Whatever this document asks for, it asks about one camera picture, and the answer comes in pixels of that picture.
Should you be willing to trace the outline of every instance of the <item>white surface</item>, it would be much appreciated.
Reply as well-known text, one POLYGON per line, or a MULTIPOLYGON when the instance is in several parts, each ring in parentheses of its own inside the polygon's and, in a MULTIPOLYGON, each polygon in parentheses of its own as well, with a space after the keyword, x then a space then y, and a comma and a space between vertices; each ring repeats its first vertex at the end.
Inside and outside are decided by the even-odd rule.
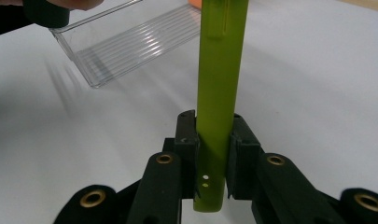
MULTIPOLYGON (((123 189, 196 107, 198 39, 92 90, 45 28, 0 36, 0 223, 52 223, 79 189, 123 189)), ((378 192, 378 12, 250 2, 236 112, 320 190, 378 192)), ((253 223, 226 201, 183 223, 253 223)))

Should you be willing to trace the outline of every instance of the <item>green tube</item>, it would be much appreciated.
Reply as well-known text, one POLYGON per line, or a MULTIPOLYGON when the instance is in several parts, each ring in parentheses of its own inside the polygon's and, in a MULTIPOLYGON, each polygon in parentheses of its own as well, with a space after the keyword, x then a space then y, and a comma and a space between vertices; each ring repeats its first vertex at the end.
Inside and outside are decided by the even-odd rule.
POLYGON ((203 0, 197 102, 198 212, 223 204, 248 0, 203 0))

